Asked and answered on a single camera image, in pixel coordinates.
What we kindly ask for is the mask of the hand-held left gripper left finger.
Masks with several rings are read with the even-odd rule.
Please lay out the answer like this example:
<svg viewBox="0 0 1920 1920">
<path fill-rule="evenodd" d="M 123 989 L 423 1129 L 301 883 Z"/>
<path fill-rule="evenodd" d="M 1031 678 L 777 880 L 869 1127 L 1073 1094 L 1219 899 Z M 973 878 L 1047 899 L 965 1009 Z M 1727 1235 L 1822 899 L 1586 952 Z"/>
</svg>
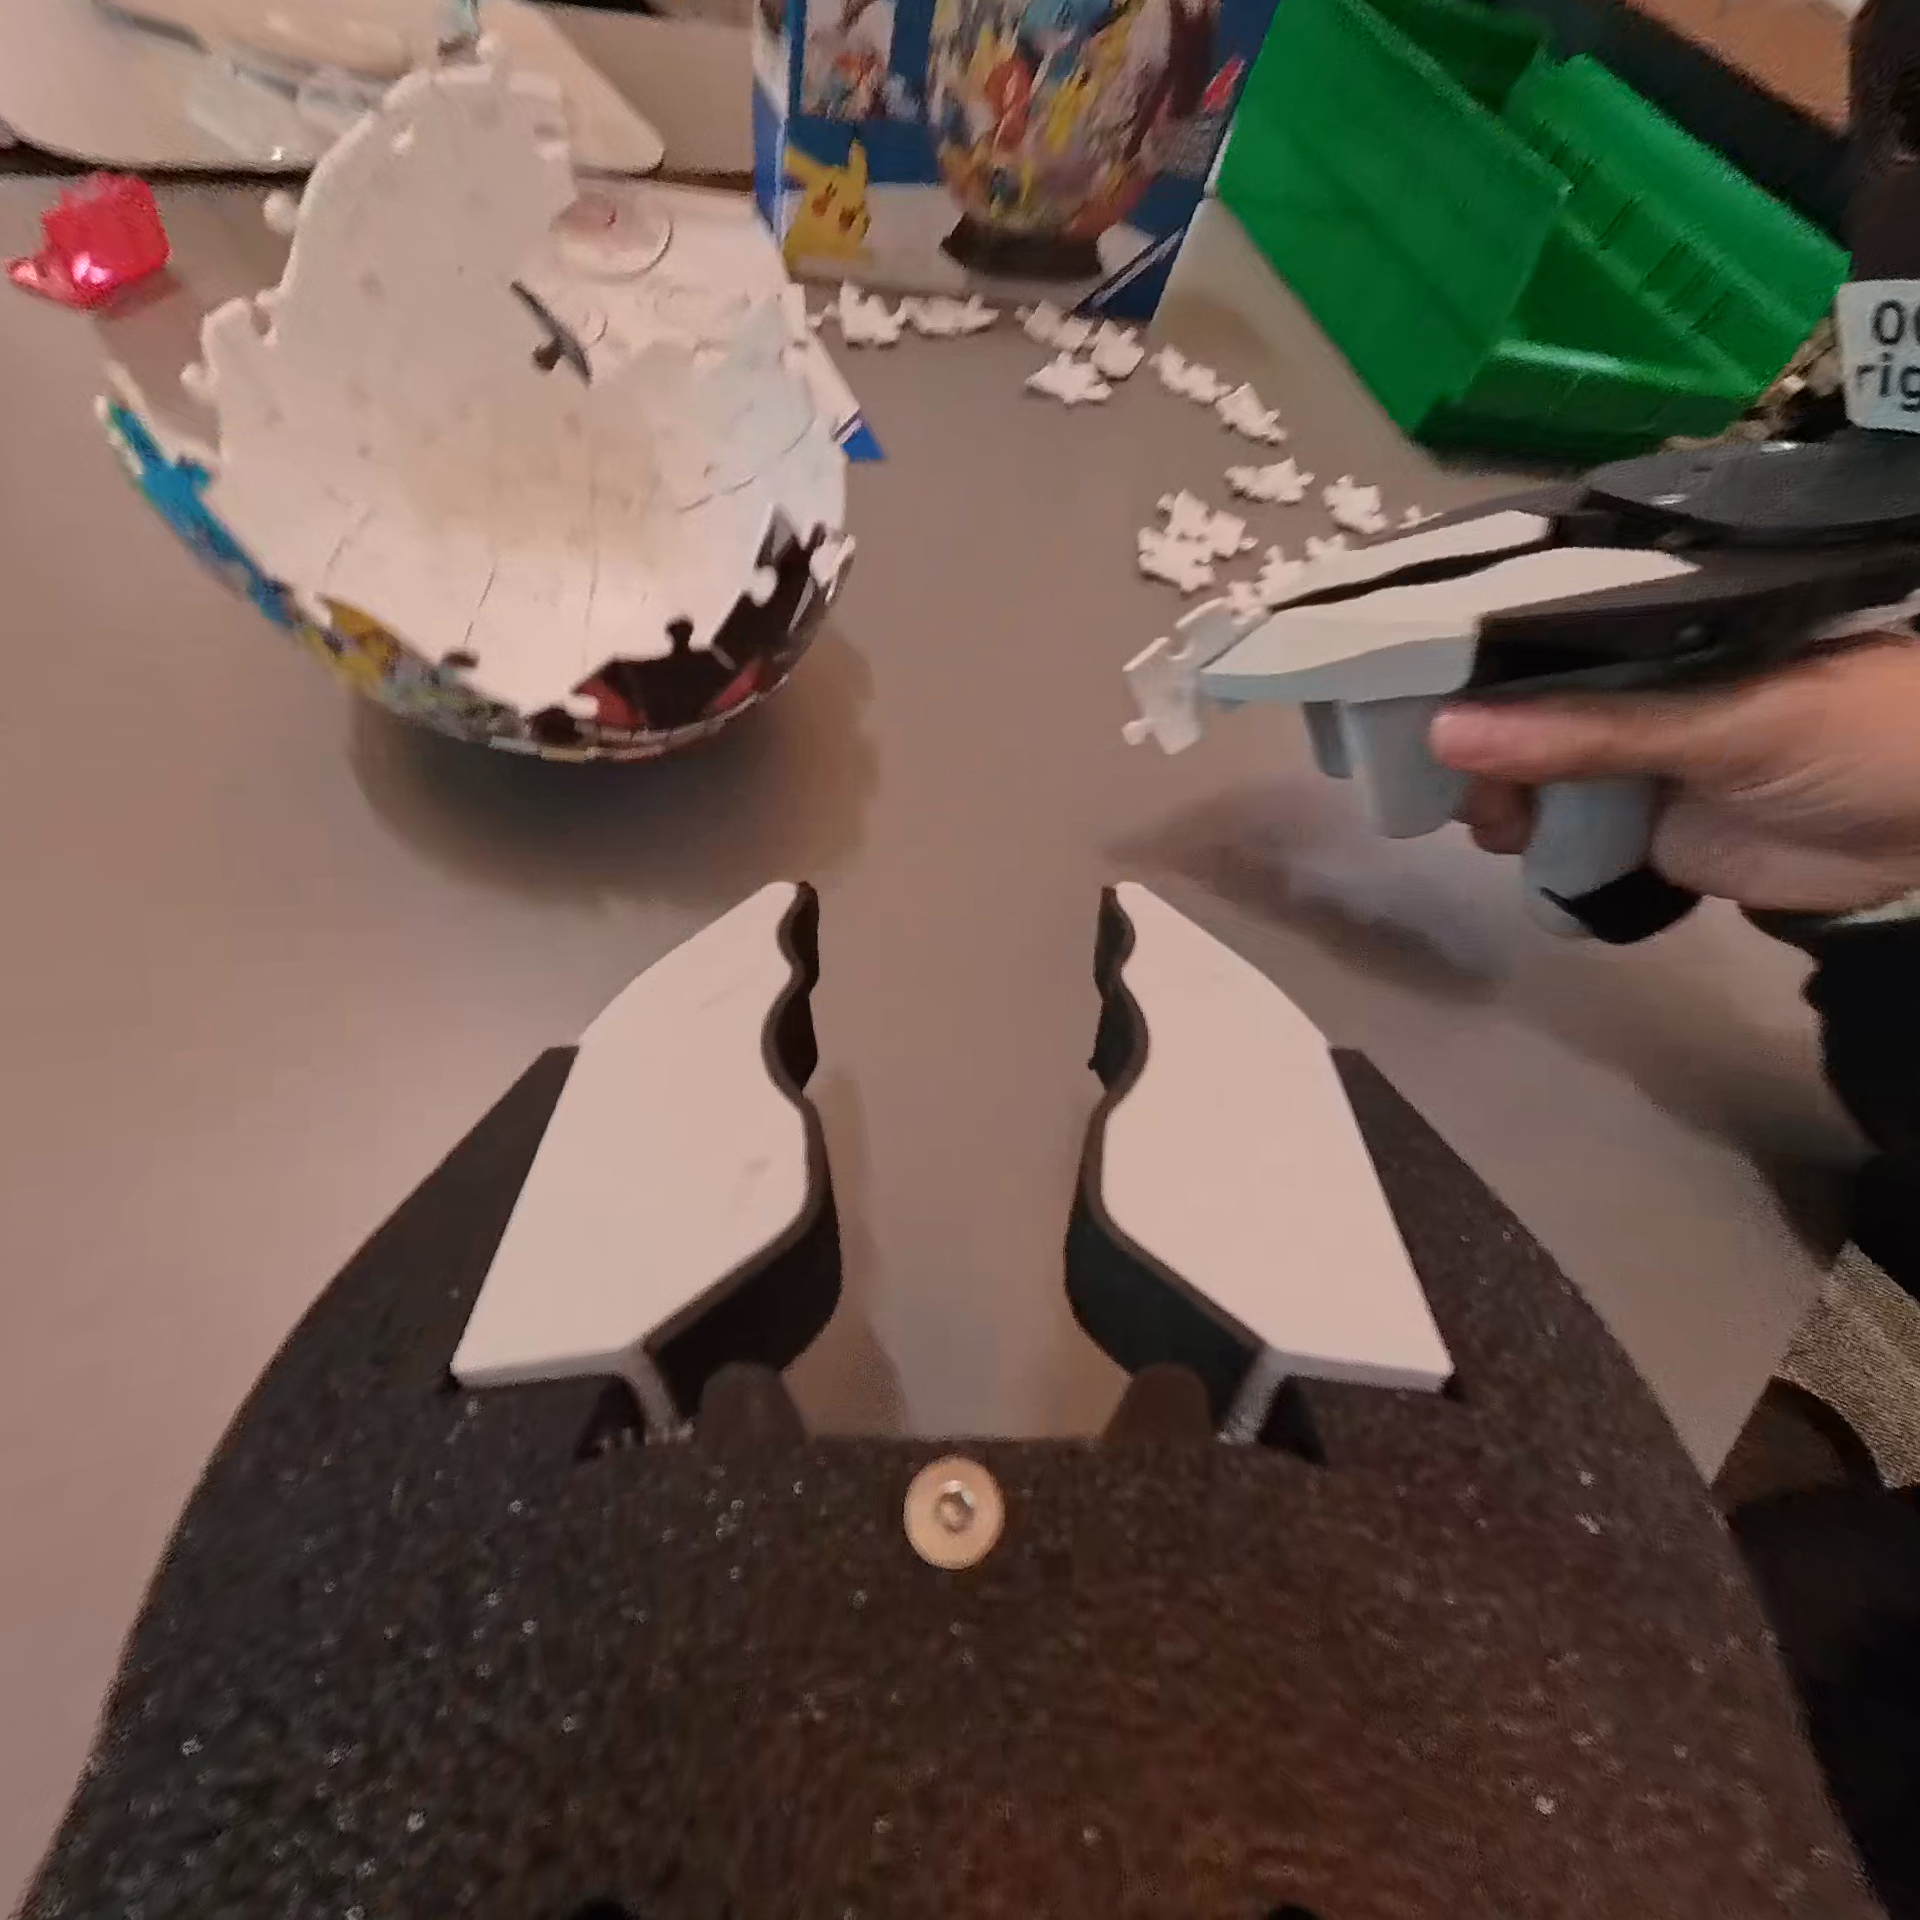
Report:
<svg viewBox="0 0 1920 1920">
<path fill-rule="evenodd" d="M 685 1426 L 839 1304 L 811 992 L 820 903 L 775 880 L 641 973 L 573 1050 L 450 1357 L 462 1389 L 612 1382 Z"/>
</svg>

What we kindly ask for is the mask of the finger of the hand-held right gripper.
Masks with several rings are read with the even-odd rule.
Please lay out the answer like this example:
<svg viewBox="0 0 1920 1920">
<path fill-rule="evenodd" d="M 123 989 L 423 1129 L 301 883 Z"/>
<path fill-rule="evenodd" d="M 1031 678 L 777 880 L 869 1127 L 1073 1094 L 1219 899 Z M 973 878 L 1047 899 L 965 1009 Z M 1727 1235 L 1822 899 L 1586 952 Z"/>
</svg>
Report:
<svg viewBox="0 0 1920 1920">
<path fill-rule="evenodd" d="M 1287 577 L 1270 610 L 1322 606 L 1391 585 L 1453 582 L 1501 560 L 1555 546 L 1557 521 L 1538 512 L 1484 512 L 1433 520 L 1422 528 L 1305 560 Z"/>
<path fill-rule="evenodd" d="M 1530 549 L 1453 555 L 1335 599 L 1301 601 L 1195 666 L 1195 712 L 1299 712 L 1323 774 L 1355 784 L 1374 827 L 1410 839 L 1446 825 L 1465 786 L 1428 728 L 1449 698 L 1503 693 L 1661 658 L 1659 626 L 1692 565 L 1661 549 Z"/>
</svg>

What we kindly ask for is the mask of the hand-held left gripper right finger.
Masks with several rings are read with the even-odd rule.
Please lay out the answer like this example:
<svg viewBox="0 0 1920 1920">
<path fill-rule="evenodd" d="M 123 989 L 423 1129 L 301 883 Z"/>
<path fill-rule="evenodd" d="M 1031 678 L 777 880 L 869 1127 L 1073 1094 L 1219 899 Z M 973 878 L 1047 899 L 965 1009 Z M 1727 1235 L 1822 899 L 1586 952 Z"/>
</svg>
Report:
<svg viewBox="0 0 1920 1920">
<path fill-rule="evenodd" d="M 1132 1379 L 1186 1370 L 1226 1439 L 1259 1439 L 1295 1384 L 1445 1392 L 1449 1345 L 1322 1029 L 1134 880 L 1099 899 L 1092 974 L 1078 1329 Z"/>
</svg>

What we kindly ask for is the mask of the white puzzle piece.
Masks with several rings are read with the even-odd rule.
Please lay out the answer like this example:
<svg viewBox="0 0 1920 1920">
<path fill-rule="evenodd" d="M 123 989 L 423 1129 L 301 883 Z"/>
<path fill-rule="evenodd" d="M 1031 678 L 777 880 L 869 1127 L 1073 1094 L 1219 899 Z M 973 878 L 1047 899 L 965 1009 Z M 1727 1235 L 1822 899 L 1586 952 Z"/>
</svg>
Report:
<svg viewBox="0 0 1920 1920">
<path fill-rule="evenodd" d="M 1123 669 L 1137 709 L 1121 728 L 1125 746 L 1151 746 L 1167 758 L 1191 750 L 1212 709 L 1202 689 L 1205 671 L 1267 619 L 1268 610 L 1257 601 L 1241 603 L 1222 594 L 1180 616 L 1170 634 L 1148 642 Z"/>
</svg>

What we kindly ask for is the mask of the pile of puzzle pieces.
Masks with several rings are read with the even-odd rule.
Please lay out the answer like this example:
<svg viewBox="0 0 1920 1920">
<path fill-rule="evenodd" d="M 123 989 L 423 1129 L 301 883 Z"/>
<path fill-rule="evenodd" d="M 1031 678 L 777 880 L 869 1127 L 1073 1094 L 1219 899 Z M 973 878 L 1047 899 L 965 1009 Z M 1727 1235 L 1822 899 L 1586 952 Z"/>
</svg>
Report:
<svg viewBox="0 0 1920 1920">
<path fill-rule="evenodd" d="M 1233 382 L 1175 345 L 1148 349 L 1137 328 L 1076 318 L 1044 301 L 1017 310 L 1015 322 L 1029 343 L 1047 353 L 1044 365 L 1023 379 L 1029 394 L 1066 410 L 1098 406 L 1113 400 L 1146 370 L 1166 395 L 1206 411 L 1237 445 L 1263 456 L 1222 472 L 1234 502 L 1246 507 L 1303 507 L 1317 502 L 1333 525 L 1331 535 L 1309 535 L 1303 555 L 1291 559 L 1279 545 L 1259 546 L 1246 518 L 1177 489 L 1158 498 L 1155 520 L 1137 533 L 1137 568 L 1151 583 L 1197 594 L 1221 583 L 1221 570 L 1257 553 L 1254 577 L 1226 583 L 1230 608 L 1247 619 L 1277 610 L 1301 571 L 1346 553 L 1354 542 L 1418 533 L 1436 521 L 1433 512 L 1413 503 L 1399 512 L 1388 510 L 1381 488 L 1348 473 L 1318 482 L 1287 456 L 1289 433 L 1279 411 L 1251 382 Z"/>
</svg>

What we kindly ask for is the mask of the partly built puzzle ball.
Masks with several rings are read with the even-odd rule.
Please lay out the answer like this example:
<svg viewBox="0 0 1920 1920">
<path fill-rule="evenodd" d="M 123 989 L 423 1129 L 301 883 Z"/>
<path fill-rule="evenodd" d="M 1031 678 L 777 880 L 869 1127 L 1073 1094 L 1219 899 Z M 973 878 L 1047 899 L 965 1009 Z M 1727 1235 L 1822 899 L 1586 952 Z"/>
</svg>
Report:
<svg viewBox="0 0 1920 1920">
<path fill-rule="evenodd" d="M 210 415 L 108 366 L 93 415 L 207 571 L 367 702 L 547 761 L 646 761 L 796 674 L 855 542 L 770 314 L 610 374 L 522 279 L 575 202 L 559 99 L 482 42 L 390 85 L 199 326 Z"/>
</svg>

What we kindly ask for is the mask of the person's right forearm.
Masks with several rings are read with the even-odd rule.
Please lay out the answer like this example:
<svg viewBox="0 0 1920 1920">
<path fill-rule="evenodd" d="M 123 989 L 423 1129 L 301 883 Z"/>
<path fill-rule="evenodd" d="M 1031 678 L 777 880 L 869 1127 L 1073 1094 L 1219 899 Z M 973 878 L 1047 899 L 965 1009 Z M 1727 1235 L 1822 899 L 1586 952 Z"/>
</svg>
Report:
<svg viewBox="0 0 1920 1920">
<path fill-rule="evenodd" d="M 1917 1296 L 1917 925 L 1829 925 L 1811 952 L 1822 1069 L 1868 1144 L 1851 1240 Z"/>
</svg>

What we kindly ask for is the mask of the blue puzzle box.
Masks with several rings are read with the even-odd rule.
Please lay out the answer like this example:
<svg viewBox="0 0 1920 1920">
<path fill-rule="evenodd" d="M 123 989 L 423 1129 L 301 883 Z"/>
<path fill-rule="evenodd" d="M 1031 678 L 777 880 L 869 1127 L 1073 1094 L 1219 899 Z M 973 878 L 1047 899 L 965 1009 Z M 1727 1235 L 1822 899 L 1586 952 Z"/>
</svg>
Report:
<svg viewBox="0 0 1920 1920">
<path fill-rule="evenodd" d="M 787 271 L 1155 318 L 1274 2 L 759 2 L 753 178 Z"/>
</svg>

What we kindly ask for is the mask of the person's right hand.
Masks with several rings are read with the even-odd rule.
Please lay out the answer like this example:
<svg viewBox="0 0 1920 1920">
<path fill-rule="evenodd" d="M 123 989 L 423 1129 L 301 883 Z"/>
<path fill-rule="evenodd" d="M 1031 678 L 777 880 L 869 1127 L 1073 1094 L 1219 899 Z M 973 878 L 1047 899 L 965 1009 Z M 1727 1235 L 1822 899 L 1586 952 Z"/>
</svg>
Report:
<svg viewBox="0 0 1920 1920">
<path fill-rule="evenodd" d="M 1917 887 L 1917 645 L 1886 634 L 1759 679 L 1453 702 L 1428 730 L 1461 822 L 1530 847 L 1557 784 L 1654 786 L 1647 865 L 1747 912 L 1890 912 Z"/>
</svg>

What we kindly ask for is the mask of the green storage bin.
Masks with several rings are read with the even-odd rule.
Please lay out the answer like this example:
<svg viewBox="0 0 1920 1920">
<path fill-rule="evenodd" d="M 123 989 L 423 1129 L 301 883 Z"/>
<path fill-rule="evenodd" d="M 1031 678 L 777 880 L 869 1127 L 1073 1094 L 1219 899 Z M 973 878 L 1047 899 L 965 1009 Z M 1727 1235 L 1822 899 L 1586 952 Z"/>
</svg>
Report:
<svg viewBox="0 0 1920 1920">
<path fill-rule="evenodd" d="M 1593 56 L 1490 5 L 1279 5 L 1215 198 L 1418 442 L 1707 440 L 1851 256 Z"/>
</svg>

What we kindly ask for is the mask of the person's dark clothing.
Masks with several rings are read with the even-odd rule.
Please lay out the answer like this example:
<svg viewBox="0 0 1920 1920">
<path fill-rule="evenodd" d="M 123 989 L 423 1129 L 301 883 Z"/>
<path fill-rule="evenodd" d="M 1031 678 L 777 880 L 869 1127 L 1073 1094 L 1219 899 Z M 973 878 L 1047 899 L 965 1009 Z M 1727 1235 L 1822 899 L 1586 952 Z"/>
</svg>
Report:
<svg viewBox="0 0 1920 1920">
<path fill-rule="evenodd" d="M 1839 1255 L 1715 1497 L 1889 1917 L 1917 1917 L 1917 1305 Z"/>
</svg>

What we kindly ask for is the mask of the red plastic clip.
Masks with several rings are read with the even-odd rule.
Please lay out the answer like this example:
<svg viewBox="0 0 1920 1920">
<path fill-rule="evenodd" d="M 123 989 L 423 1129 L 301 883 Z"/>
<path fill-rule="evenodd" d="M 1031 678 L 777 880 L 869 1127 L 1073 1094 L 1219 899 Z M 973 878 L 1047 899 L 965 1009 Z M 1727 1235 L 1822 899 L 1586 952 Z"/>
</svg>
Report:
<svg viewBox="0 0 1920 1920">
<path fill-rule="evenodd" d="M 98 311 L 162 275 L 172 241 L 142 176 L 69 183 L 38 223 L 38 245 L 5 264 L 5 279 L 71 311 Z"/>
</svg>

